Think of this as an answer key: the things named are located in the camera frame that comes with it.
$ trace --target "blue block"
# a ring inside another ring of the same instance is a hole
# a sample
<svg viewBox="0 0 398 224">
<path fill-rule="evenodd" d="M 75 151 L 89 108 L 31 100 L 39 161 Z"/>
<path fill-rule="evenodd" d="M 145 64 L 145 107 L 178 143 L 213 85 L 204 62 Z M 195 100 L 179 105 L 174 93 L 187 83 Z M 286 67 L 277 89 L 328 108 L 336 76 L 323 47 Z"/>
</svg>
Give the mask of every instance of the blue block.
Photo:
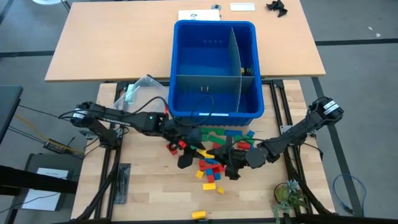
<svg viewBox="0 0 398 224">
<path fill-rule="evenodd" d="M 221 175 L 220 175 L 220 173 L 215 173 L 215 174 L 214 174 L 214 180 L 221 180 Z"/>
<path fill-rule="evenodd" d="M 242 136 L 243 133 L 242 133 L 242 131 L 238 131 L 238 130 L 225 130 L 224 135 L 225 136 Z"/>
<path fill-rule="evenodd" d="M 213 175 L 213 169 L 207 169 L 206 175 Z"/>
<path fill-rule="evenodd" d="M 218 162 L 216 161 L 216 160 L 214 160 L 214 159 L 205 159 L 206 160 L 206 162 L 207 163 L 210 163 L 210 164 L 218 164 Z"/>
<path fill-rule="evenodd" d="M 254 134 L 255 134 L 255 132 L 250 130 L 248 132 L 247 136 L 249 136 L 250 138 L 253 138 Z"/>
</svg>

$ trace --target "wire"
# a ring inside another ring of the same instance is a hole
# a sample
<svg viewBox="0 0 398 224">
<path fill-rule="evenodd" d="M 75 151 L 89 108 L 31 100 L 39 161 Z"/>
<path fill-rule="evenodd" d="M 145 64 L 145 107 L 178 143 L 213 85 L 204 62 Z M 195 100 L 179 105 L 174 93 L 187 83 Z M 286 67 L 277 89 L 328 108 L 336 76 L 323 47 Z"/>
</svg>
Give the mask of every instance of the wire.
<svg viewBox="0 0 398 224">
<path fill-rule="evenodd" d="M 52 144 L 54 144 L 54 145 L 56 145 L 56 146 L 59 146 L 59 147 L 68 149 L 69 151 L 72 151 L 72 152 L 74 152 L 74 153 L 82 154 L 82 152 L 79 152 L 79 151 L 77 151 L 76 149 L 72 149 L 72 148 L 70 148 L 70 147 L 68 147 L 68 146 L 64 146 L 64 145 L 62 145 L 62 144 L 59 144 L 59 143 L 57 143 L 57 142 L 52 141 L 52 140 L 49 139 L 49 138 L 46 138 L 42 133 L 40 133 L 39 130 L 37 130 L 37 128 L 36 128 L 30 121 L 26 120 L 25 118 L 21 118 L 18 114 L 15 114 L 15 117 L 16 117 L 17 119 L 21 120 L 22 122 L 24 122 L 25 124 L 27 124 L 27 125 L 28 125 L 37 135 L 39 135 L 43 140 L 46 140 L 46 141 L 48 141 L 48 142 L 51 142 Z"/>
<path fill-rule="evenodd" d="M 18 106 L 20 106 L 21 108 L 28 109 L 28 110 L 36 111 L 36 112 L 38 112 L 38 113 L 42 113 L 42 114 L 49 115 L 49 116 L 54 117 L 54 118 L 58 118 L 58 116 L 56 116 L 56 115 L 54 115 L 54 114 L 50 114 L 50 113 L 47 113 L 47 112 L 44 112 L 44 111 L 40 111 L 40 110 L 37 110 L 37 109 L 29 108 L 29 107 L 27 107 L 27 106 L 22 106 L 22 105 L 18 105 Z"/>
<path fill-rule="evenodd" d="M 363 195 L 363 198 L 362 198 L 362 217 L 365 217 L 365 212 L 364 212 L 364 209 L 365 209 L 364 205 L 365 205 L 365 198 L 366 198 L 366 187 L 365 187 L 365 185 L 364 185 L 358 178 L 356 178 L 356 177 L 354 177 L 354 176 L 352 176 L 352 175 L 349 175 L 349 174 L 340 174 L 340 175 L 338 175 L 338 176 L 334 179 L 334 181 L 333 181 L 333 193 L 336 195 L 336 197 L 337 197 L 339 203 L 341 204 L 341 206 L 343 207 L 343 209 L 344 209 L 346 212 L 348 212 L 348 213 L 350 213 L 350 214 L 352 214 L 352 215 L 354 215 L 353 209 L 350 208 L 349 206 L 347 206 L 347 205 L 342 201 L 342 199 L 338 196 L 338 194 L 337 194 L 337 191 L 336 191 L 336 181 L 337 181 L 337 179 L 338 179 L 339 177 L 350 177 L 350 178 L 356 180 L 356 181 L 362 186 L 362 188 L 363 188 L 363 190 L 364 190 L 364 195 Z"/>
<path fill-rule="evenodd" d="M 78 177 L 78 176 L 80 176 L 80 174 L 78 174 L 78 175 L 73 175 L 73 176 L 70 176 L 70 177 Z M 37 197 L 37 198 L 34 198 L 34 199 L 32 199 L 32 200 L 30 200 L 30 201 L 28 201 L 28 202 L 23 202 L 23 203 L 18 203 L 18 204 L 12 205 L 11 207 L 9 207 L 9 208 L 4 209 L 3 211 L 1 211 L 0 214 L 2 214 L 3 212 L 8 211 L 8 210 L 10 210 L 10 209 L 13 209 L 14 207 L 16 207 L 16 206 L 18 206 L 18 205 L 23 205 L 23 204 L 26 204 L 26 203 L 29 203 L 29 202 L 33 202 L 34 200 L 41 199 L 41 198 L 52 197 L 52 196 L 55 196 L 55 195 L 57 195 L 57 194 L 59 194 L 59 193 L 60 193 L 60 192 L 57 192 L 57 193 L 52 194 L 52 195 L 43 196 L 43 197 Z"/>
<path fill-rule="evenodd" d="M 44 142 L 43 140 L 37 140 L 36 138 L 32 138 L 32 137 L 30 137 L 30 136 L 28 136 L 28 135 L 26 135 L 26 134 L 20 133 L 20 132 L 18 132 L 18 131 L 16 131 L 16 130 L 13 130 L 13 129 L 11 129 L 11 128 L 9 128 L 8 130 L 10 130 L 10 131 L 12 131 L 12 132 L 15 132 L 15 133 L 17 133 L 17 134 L 20 134 L 20 135 L 22 135 L 22 136 L 25 136 L 25 137 L 27 137 L 27 138 L 30 138 L 30 139 L 33 140 L 33 141 L 37 141 L 38 143 L 45 144 L 45 142 Z"/>
</svg>

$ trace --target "wooden work surface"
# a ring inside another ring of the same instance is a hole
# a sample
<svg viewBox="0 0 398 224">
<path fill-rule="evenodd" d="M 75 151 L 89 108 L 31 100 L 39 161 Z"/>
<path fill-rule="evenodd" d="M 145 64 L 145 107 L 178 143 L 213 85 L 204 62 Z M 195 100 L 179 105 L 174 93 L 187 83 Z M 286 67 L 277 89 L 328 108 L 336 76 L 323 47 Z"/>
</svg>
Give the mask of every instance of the wooden work surface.
<svg viewBox="0 0 398 224">
<path fill-rule="evenodd" d="M 231 11 L 253 2 L 255 11 Z M 284 0 L 287 15 L 265 8 L 271 0 L 74 2 L 46 81 L 135 80 L 170 76 L 174 24 L 179 10 L 222 7 L 223 21 L 256 26 L 263 77 L 325 74 L 299 0 Z"/>
<path fill-rule="evenodd" d="M 286 80 L 284 83 L 293 122 L 298 123 L 307 111 L 300 83 L 297 80 Z M 114 83 L 102 84 L 97 103 L 111 106 L 115 89 Z M 266 112 L 249 126 L 256 132 L 254 137 L 260 139 L 279 135 L 269 85 L 263 85 L 263 94 Z M 169 153 L 166 143 L 162 138 L 147 137 L 133 129 L 124 136 L 120 162 L 130 163 L 132 170 L 127 203 L 114 206 L 112 220 L 189 220 L 191 213 L 199 210 L 205 210 L 208 218 L 273 217 L 273 189 L 287 181 L 283 158 L 258 169 L 246 167 L 239 171 L 239 180 L 229 180 L 222 175 L 216 184 L 224 187 L 225 194 L 219 195 L 215 190 L 202 190 L 206 179 L 195 177 L 198 159 L 192 166 L 179 169 L 178 157 Z M 308 138 L 307 143 L 316 146 L 314 138 Z M 97 149 L 84 159 L 72 218 L 79 216 L 94 197 L 103 158 L 104 150 Z M 303 145 L 301 158 L 308 186 L 327 209 L 334 211 L 318 151 Z M 108 195 L 104 197 L 103 211 Z"/>
</svg>

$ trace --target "small plant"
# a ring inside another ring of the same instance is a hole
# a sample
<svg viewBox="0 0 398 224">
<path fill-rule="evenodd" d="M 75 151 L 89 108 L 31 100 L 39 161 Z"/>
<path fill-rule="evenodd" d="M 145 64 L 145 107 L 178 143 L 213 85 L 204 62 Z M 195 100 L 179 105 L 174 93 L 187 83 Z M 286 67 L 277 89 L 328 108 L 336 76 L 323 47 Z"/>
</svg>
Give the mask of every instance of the small plant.
<svg viewBox="0 0 398 224">
<path fill-rule="evenodd" d="M 295 180 L 288 180 L 286 183 L 276 186 L 274 197 L 277 204 L 274 205 L 273 212 L 277 224 L 280 224 L 279 211 L 289 213 L 292 208 L 300 209 L 300 207 L 307 207 L 302 200 L 305 196 L 300 190 L 299 183 Z"/>
</svg>

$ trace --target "white label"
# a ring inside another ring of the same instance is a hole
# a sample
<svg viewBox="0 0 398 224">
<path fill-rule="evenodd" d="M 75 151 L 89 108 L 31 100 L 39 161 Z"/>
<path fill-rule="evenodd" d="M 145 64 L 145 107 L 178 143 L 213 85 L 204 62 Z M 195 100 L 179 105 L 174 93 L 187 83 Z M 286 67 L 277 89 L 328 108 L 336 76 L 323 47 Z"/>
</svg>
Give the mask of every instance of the white label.
<svg viewBox="0 0 398 224">
<path fill-rule="evenodd" d="M 337 104 L 329 107 L 329 109 L 325 110 L 325 112 L 323 112 L 325 115 L 330 114 L 332 111 L 334 111 L 335 109 L 339 108 L 339 106 Z"/>
<path fill-rule="evenodd" d="M 336 102 L 334 100 L 330 101 L 327 103 L 325 106 L 323 106 L 323 109 L 327 110 L 329 107 L 333 106 Z"/>
<path fill-rule="evenodd" d="M 72 115 L 72 117 L 83 119 L 83 118 L 85 117 L 85 115 L 82 115 L 82 114 L 80 114 L 79 112 L 74 113 L 74 114 Z"/>
<path fill-rule="evenodd" d="M 209 116 L 209 113 L 199 113 L 199 116 Z M 211 116 L 229 116 L 229 114 L 212 113 Z"/>
<path fill-rule="evenodd" d="M 256 8 L 253 3 L 231 3 L 231 11 L 254 11 Z"/>
<path fill-rule="evenodd" d="M 220 21 L 218 9 L 179 10 L 179 20 Z"/>
</svg>

